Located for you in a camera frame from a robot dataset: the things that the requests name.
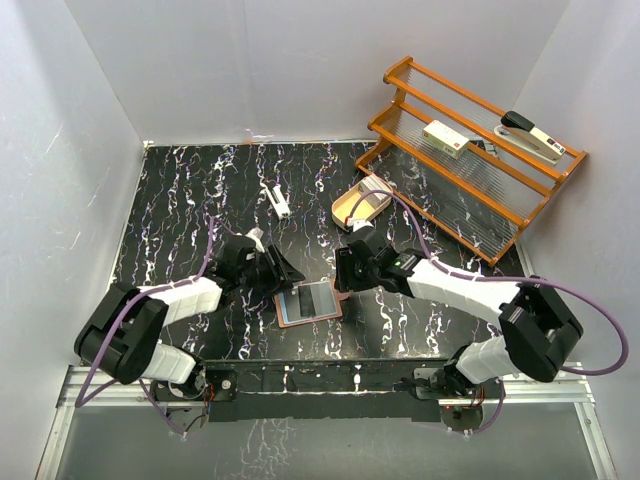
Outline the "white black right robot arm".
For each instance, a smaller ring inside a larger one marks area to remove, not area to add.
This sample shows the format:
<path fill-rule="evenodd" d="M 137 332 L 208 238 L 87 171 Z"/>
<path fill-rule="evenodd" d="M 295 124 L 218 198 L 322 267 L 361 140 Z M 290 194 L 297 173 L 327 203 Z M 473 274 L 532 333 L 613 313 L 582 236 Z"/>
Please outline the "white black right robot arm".
<path fill-rule="evenodd" d="M 442 303 L 495 326 L 500 334 L 458 348 L 429 376 L 402 379 L 407 388 L 466 397 L 488 380 L 522 373 L 549 383 L 583 335 L 556 290 L 532 277 L 503 281 L 442 264 L 422 251 L 398 252 L 369 224 L 336 249 L 335 289 L 354 293 L 381 287 Z"/>

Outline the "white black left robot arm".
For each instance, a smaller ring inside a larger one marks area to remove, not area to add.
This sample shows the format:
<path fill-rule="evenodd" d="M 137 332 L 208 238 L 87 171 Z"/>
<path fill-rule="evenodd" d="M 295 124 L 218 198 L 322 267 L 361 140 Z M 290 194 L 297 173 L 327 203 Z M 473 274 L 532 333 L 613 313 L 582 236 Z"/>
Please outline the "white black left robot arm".
<path fill-rule="evenodd" d="M 159 342 L 163 328 L 227 306 L 241 288 L 271 298 L 304 279 L 278 247 L 263 246 L 254 234 L 235 235 L 194 276 L 155 287 L 113 283 L 76 337 L 74 351 L 123 385 L 164 381 L 194 399 L 204 392 L 207 376 L 193 355 Z"/>

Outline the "stack of credit cards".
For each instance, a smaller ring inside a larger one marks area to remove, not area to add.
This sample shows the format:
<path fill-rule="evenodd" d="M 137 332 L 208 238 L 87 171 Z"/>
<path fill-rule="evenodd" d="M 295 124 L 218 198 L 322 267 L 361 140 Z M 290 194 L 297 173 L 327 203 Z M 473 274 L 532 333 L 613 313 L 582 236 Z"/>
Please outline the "stack of credit cards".
<path fill-rule="evenodd" d="M 389 199 L 391 187 L 376 175 L 368 175 L 359 183 L 359 191 L 371 204 L 380 204 Z"/>

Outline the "beige oval card tray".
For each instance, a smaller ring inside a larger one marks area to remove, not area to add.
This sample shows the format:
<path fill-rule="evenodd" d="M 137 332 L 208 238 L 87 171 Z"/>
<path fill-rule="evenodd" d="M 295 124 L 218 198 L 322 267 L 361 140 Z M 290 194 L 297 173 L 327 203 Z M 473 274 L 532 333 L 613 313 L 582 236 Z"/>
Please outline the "beige oval card tray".
<path fill-rule="evenodd" d="M 360 181 L 335 200 L 331 207 L 331 214 L 334 223 L 344 231 L 347 231 L 346 221 L 351 217 L 352 209 L 358 201 L 360 201 L 360 203 L 355 209 L 355 218 L 366 219 L 368 221 L 371 221 L 378 216 L 391 203 L 390 197 L 388 200 L 380 204 L 371 204 L 366 200 L 366 198 L 362 200 L 362 197 L 364 196 L 362 196 L 359 191 Z"/>

